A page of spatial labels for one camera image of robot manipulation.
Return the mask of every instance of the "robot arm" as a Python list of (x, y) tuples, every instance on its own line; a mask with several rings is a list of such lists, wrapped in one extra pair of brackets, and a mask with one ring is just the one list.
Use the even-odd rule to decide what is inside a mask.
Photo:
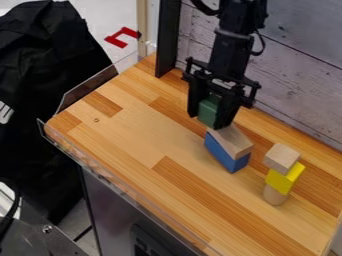
[[(219, 9), (212, 10), (201, 0), (191, 0), (203, 13), (217, 16), (219, 27), (215, 29), (216, 39), (209, 63), (187, 59), (184, 80), (189, 83), (188, 113), (191, 117), (198, 116), (199, 104), (210, 95), (219, 98), (214, 129), (221, 129), (233, 121), (241, 106), (252, 108), (258, 82), (245, 77), (246, 68), (251, 55), (261, 55), (265, 42), (258, 32), (264, 28), (267, 18), (267, 0), (220, 0)], [(256, 33), (261, 40), (263, 49), (254, 52)], [(250, 87), (247, 95), (245, 87)]]

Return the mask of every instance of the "blue block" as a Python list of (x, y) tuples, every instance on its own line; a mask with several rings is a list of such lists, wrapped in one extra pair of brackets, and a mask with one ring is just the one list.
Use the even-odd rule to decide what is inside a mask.
[(237, 172), (248, 165), (251, 153), (234, 160), (208, 132), (205, 136), (204, 145), (209, 152), (213, 154), (215, 158), (231, 173)]

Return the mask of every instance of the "black metal frame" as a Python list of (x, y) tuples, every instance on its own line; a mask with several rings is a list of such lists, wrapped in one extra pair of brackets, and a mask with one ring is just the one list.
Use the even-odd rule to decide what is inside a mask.
[(32, 231), (39, 235), (39, 238), (54, 256), (88, 256), (78, 245), (68, 238), (58, 227), (54, 226), (45, 217), (39, 214), (33, 206), (24, 199), (22, 200), (20, 221), (30, 225)]
[(181, 0), (161, 0), (155, 76), (160, 78), (175, 68)]
[(95, 235), (95, 239), (96, 239), (97, 249), (99, 250), (100, 256), (103, 256), (102, 249), (101, 249), (101, 243), (99, 240), (99, 235), (98, 235), (97, 227), (95, 224), (95, 218), (94, 218), (93, 210), (92, 210), (89, 195), (88, 195), (87, 185), (86, 185), (86, 182), (84, 180), (83, 169), (81, 166), (79, 166), (78, 169), (79, 169), (79, 176), (80, 176), (80, 180), (81, 180), (81, 184), (82, 184), (82, 188), (83, 188), (84, 200), (86, 201), (86, 204), (87, 204), (89, 218), (90, 218), (91, 225), (93, 227), (93, 231), (94, 231), (94, 235)]

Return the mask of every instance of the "red tape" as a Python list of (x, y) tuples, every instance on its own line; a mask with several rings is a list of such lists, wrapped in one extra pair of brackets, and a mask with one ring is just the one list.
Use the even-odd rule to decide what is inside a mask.
[(118, 32), (116, 32), (112, 36), (107, 36), (105, 38), (105, 41), (108, 43), (111, 43), (117, 47), (125, 48), (128, 44), (117, 39), (121, 35), (128, 35), (128, 36), (131, 36), (131, 37), (136, 38), (136, 39), (139, 38), (139, 32), (134, 31), (134, 30), (127, 28), (127, 27), (122, 27)]

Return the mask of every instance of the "green block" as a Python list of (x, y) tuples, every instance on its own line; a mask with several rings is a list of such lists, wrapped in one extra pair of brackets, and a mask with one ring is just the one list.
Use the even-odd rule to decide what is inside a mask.
[(214, 128), (219, 102), (220, 97), (215, 94), (210, 94), (208, 98), (202, 100), (199, 104), (197, 119), (206, 126)]

